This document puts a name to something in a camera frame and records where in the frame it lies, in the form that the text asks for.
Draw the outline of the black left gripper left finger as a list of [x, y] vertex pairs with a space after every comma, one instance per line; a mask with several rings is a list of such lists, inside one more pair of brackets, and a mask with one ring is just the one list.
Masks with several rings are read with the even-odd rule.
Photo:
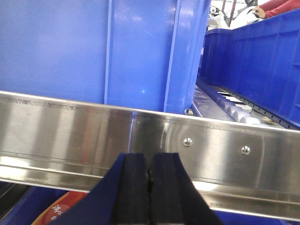
[[52, 225], [147, 225], [149, 192], [142, 153], [121, 153], [101, 181]]

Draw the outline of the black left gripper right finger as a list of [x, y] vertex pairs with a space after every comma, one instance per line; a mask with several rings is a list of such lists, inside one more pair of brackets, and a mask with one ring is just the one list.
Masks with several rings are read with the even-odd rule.
[[189, 178], [178, 153], [157, 153], [150, 167], [151, 225], [221, 225]]

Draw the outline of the red sleeved forearm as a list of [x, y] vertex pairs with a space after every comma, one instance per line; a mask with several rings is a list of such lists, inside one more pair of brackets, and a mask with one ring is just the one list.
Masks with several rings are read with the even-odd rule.
[[258, 6], [264, 11], [263, 19], [271, 18], [300, 7], [299, 0], [269, 0]]

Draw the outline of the background person hand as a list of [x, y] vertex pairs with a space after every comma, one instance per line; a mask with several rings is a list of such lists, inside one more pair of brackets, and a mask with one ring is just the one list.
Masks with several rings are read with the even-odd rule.
[[264, 19], [265, 16], [266, 16], [266, 12], [260, 8], [259, 6], [255, 7], [252, 9], [252, 13], [257, 17], [257, 18], [260, 18], [260, 19]]

